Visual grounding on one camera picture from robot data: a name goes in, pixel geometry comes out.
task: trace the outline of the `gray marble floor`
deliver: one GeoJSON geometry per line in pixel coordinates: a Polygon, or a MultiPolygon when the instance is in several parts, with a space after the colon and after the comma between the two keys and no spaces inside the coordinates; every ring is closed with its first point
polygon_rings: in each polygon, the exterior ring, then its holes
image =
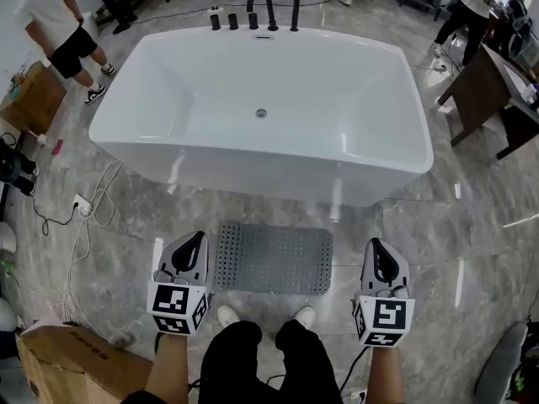
{"type": "MultiPolygon", "coordinates": [[[[144,35],[209,23],[205,14],[144,22],[146,19],[245,1],[172,0],[166,4],[149,0],[137,11],[141,24],[118,36],[113,36],[113,26],[108,26],[99,43],[110,61],[121,67],[144,35]]],[[[232,10],[245,24],[245,9],[227,7],[225,14],[232,10]]],[[[290,23],[290,8],[277,7],[275,12],[279,24],[290,23]]],[[[259,17],[263,23],[263,10],[259,10],[259,17]]],[[[429,47],[441,21],[435,23],[431,14],[413,8],[399,8],[393,0],[355,0],[351,8],[333,0],[302,8],[299,25],[397,45],[411,65],[429,66],[435,64],[429,47]]],[[[462,56],[462,47],[453,46],[451,54],[462,56]]],[[[98,76],[98,68],[87,65],[98,76]]],[[[344,207],[339,223],[330,221],[327,205],[169,187],[123,167],[109,187],[115,202],[113,220],[106,227],[90,221],[89,256],[72,271],[72,288],[88,319],[105,335],[132,331],[136,336],[132,351],[151,359],[156,329],[145,313],[145,299],[152,257],[160,245],[201,229],[208,232],[214,247],[216,230],[223,220],[324,227],[335,240],[329,292],[311,298],[237,291],[216,294],[200,332],[189,339],[189,375],[192,380],[198,377],[208,343],[221,330],[216,321],[216,306],[221,303],[232,305],[241,317],[258,322],[267,332],[259,346],[259,377],[265,380],[283,373],[282,353],[275,349],[271,337],[283,321],[308,303],[317,309],[314,330],[320,334],[341,383],[360,351],[350,298],[359,285],[363,251],[369,238],[384,237],[409,260],[417,299],[412,331],[401,346],[408,402],[468,403],[489,353],[507,326],[526,318],[539,286],[539,221],[504,227],[533,216],[539,209],[539,142],[531,141],[496,162],[494,153],[503,147],[504,140],[484,129],[451,149],[458,115],[451,101],[442,108],[435,106],[451,76],[416,66],[412,69],[435,149],[434,166],[377,205],[344,207]],[[461,187],[460,198],[456,196],[456,183],[461,187]]],[[[322,73],[320,77],[320,82],[331,82],[323,79],[322,73]]],[[[50,132],[52,138],[64,140],[59,155],[52,156],[48,146],[25,146],[41,166],[36,204],[48,216],[68,217],[74,194],[89,198],[111,160],[88,138],[97,107],[85,107],[82,102],[83,90],[70,85],[50,132]]],[[[105,201],[100,214],[105,217],[109,213],[110,205],[105,201]]],[[[30,199],[10,192],[6,221],[19,239],[14,257],[19,284],[3,277],[2,287],[27,322],[53,315],[53,304],[60,299],[54,289],[62,292],[79,220],[65,227],[52,225],[51,234],[44,237],[30,199]]],[[[84,237],[77,253],[84,253],[86,244],[84,237]]],[[[368,362],[365,358],[355,368],[348,390],[366,385],[368,362]]]]}

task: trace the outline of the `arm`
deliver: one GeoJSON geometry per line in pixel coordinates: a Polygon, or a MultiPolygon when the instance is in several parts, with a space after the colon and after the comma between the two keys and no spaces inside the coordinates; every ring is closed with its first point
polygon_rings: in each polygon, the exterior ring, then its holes
{"type": "Polygon", "coordinates": [[[63,0],[66,6],[69,8],[70,11],[73,12],[73,15],[75,15],[75,18],[77,21],[82,24],[84,22],[83,15],[81,14],[81,10],[78,8],[77,2],[75,0],[63,0]]]}
{"type": "Polygon", "coordinates": [[[38,23],[32,21],[26,26],[25,30],[26,33],[28,33],[28,36],[43,49],[43,52],[45,52],[47,57],[51,57],[52,54],[54,54],[54,47],[45,36],[45,33],[43,33],[43,30],[38,23]]]}
{"type": "Polygon", "coordinates": [[[187,404],[187,337],[167,333],[161,337],[145,390],[167,404],[187,404]]]}
{"type": "Polygon", "coordinates": [[[372,349],[366,404],[404,404],[404,383],[398,350],[372,349]]]}

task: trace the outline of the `wooden table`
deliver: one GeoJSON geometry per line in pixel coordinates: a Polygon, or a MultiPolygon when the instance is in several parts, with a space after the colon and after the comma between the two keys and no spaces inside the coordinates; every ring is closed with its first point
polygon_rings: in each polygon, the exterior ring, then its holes
{"type": "Polygon", "coordinates": [[[463,130],[451,140],[451,146],[457,146],[497,113],[502,117],[509,142],[509,146],[496,154],[498,160],[539,134],[539,114],[522,99],[506,66],[526,84],[530,83],[520,69],[481,45],[472,61],[440,96],[440,105],[453,97],[462,121],[463,130]]]}

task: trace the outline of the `freestanding bathtub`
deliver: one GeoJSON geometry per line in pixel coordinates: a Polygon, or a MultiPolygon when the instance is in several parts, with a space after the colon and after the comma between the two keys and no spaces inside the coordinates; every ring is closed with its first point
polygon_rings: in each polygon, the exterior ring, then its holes
{"type": "Polygon", "coordinates": [[[160,183],[367,206],[433,162],[403,52],[316,29],[148,35],[92,141],[160,183]]]}

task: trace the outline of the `black shorts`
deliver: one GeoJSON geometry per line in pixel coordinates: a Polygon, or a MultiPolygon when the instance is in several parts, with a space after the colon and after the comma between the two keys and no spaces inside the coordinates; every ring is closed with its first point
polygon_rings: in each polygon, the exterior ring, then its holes
{"type": "Polygon", "coordinates": [[[92,36],[79,27],[54,51],[49,61],[64,78],[68,79],[83,69],[79,59],[89,56],[97,47],[98,44],[93,41],[92,36]]]}

